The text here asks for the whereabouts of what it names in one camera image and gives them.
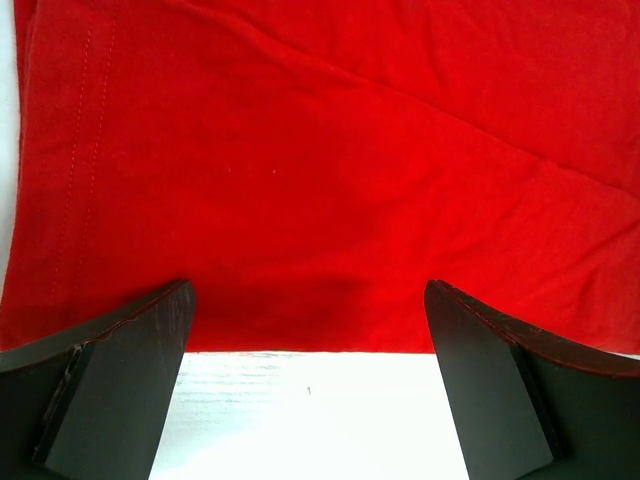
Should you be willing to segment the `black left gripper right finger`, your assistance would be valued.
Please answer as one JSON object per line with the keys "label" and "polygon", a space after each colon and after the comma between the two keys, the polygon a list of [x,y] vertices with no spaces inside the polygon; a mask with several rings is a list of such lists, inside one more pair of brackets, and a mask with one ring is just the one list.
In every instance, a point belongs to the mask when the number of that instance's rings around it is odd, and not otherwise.
{"label": "black left gripper right finger", "polygon": [[428,327],[471,479],[636,479],[639,361],[506,315],[441,281]]}

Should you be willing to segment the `red t-shirt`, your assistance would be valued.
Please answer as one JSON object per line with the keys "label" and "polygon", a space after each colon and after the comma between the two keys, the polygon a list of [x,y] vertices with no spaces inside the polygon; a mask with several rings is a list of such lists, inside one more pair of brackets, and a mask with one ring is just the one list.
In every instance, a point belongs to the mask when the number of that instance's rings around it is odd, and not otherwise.
{"label": "red t-shirt", "polygon": [[639,349],[635,1],[18,1],[10,349],[174,279],[194,351],[426,352],[431,279]]}

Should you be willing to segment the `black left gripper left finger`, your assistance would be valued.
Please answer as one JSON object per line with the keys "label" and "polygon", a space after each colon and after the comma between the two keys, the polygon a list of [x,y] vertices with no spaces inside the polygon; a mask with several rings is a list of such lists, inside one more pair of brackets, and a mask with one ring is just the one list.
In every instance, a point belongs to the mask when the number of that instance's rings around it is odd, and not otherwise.
{"label": "black left gripper left finger", "polygon": [[2,352],[2,478],[148,478],[195,307],[174,281]]}

